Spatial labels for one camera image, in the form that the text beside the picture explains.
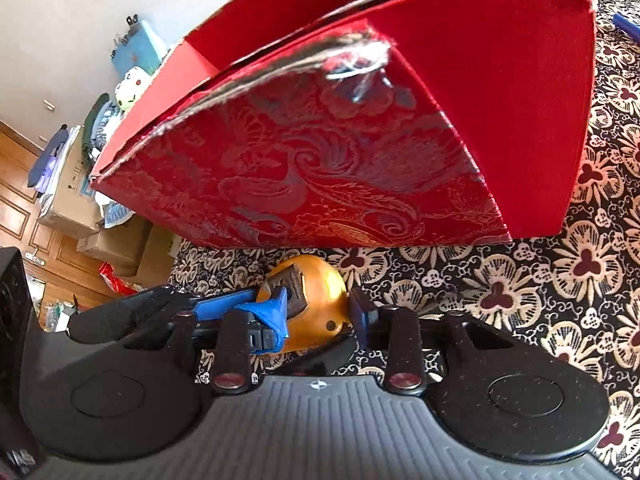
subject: torn cardboard edge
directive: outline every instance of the torn cardboard edge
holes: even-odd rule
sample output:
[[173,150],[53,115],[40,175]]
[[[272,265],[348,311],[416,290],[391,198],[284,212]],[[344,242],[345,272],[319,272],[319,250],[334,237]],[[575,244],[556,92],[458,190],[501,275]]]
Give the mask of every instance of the torn cardboard edge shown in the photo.
[[196,102],[189,104],[174,117],[158,124],[151,132],[139,139],[127,153],[114,160],[112,164],[97,177],[98,181],[112,175],[122,164],[131,160],[136,153],[142,150],[149,142],[163,136],[176,125],[203,110],[223,104],[230,99],[235,99],[249,92],[256,86],[263,85],[275,78],[319,70],[328,59],[338,57],[351,50],[365,48],[368,44],[383,43],[386,45],[387,50],[391,46],[389,40],[383,38],[382,35],[370,28],[364,21],[356,22],[350,28],[360,28],[361,30],[357,32],[355,30],[347,32],[345,28],[342,27],[335,31],[335,34],[328,35],[316,41],[309,40],[312,43],[303,43],[297,46],[290,56],[277,58],[273,64],[266,68],[256,67],[255,72],[238,78],[232,76],[232,79],[227,83],[222,83]]

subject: wooden cabinet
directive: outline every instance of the wooden cabinet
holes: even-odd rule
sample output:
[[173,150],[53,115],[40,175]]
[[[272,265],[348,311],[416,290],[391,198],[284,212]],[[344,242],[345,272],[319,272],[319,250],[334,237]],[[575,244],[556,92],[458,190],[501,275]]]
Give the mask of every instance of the wooden cabinet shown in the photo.
[[[0,123],[0,246],[20,249],[27,273],[47,283],[46,300],[57,294],[53,299],[68,301],[75,294],[82,307],[91,308],[116,298],[98,273],[100,261],[78,253],[76,240],[36,222],[40,204],[36,190],[27,187],[36,155],[10,135]],[[26,259],[27,253],[35,258]]]

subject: red fabric-covered box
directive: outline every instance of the red fabric-covered box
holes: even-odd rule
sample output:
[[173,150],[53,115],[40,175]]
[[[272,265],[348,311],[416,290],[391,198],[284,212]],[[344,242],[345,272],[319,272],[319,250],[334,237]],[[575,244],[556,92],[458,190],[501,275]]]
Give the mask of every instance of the red fabric-covered box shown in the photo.
[[556,234],[594,0],[352,1],[223,7],[114,133],[95,189],[219,247]]

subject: patterned bedspread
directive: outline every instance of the patterned bedspread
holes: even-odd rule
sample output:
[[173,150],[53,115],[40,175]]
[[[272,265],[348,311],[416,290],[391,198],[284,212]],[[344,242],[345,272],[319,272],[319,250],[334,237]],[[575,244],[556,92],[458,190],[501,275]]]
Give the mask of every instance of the patterned bedspread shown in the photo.
[[[607,389],[611,416],[594,454],[640,477],[640,46],[610,24],[640,22],[640,0],[599,0],[596,89],[588,140],[564,229],[509,245],[311,249],[374,300],[464,308],[582,368]],[[171,282],[215,294],[262,282],[298,250],[211,250],[183,243]],[[284,357],[254,358],[255,378]],[[198,380],[209,381],[213,355]],[[382,376],[385,356],[360,351],[339,374]],[[427,354],[432,380],[442,373]]]

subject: white wall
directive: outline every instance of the white wall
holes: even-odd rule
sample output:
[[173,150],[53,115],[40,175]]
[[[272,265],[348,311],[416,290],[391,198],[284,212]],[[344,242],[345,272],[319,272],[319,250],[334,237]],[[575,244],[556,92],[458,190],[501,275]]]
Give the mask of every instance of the white wall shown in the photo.
[[0,120],[43,146],[39,136],[82,123],[98,95],[113,95],[110,53],[127,15],[172,44],[227,1],[0,0]]

